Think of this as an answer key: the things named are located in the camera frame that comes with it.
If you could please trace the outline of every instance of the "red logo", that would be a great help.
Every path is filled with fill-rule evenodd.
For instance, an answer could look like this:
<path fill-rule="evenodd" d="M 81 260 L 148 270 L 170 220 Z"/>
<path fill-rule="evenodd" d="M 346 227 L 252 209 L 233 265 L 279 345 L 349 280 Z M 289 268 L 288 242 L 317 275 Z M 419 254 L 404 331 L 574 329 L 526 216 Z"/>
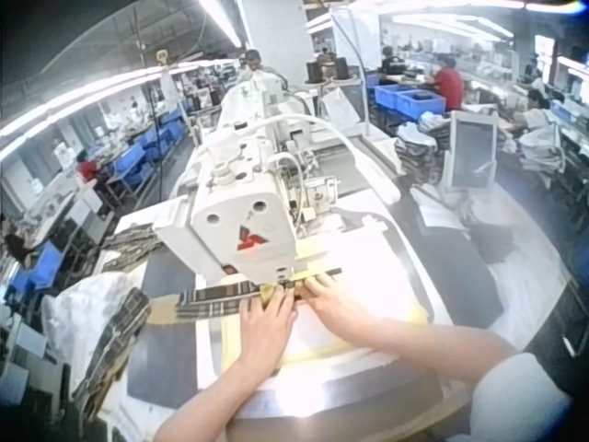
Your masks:
<path fill-rule="evenodd" d="M 239 240 L 241 241 L 237 245 L 237 250 L 251 249 L 256 244 L 263 244 L 268 242 L 267 239 L 262 238 L 260 235 L 250 235 L 247 227 L 239 227 Z"/>

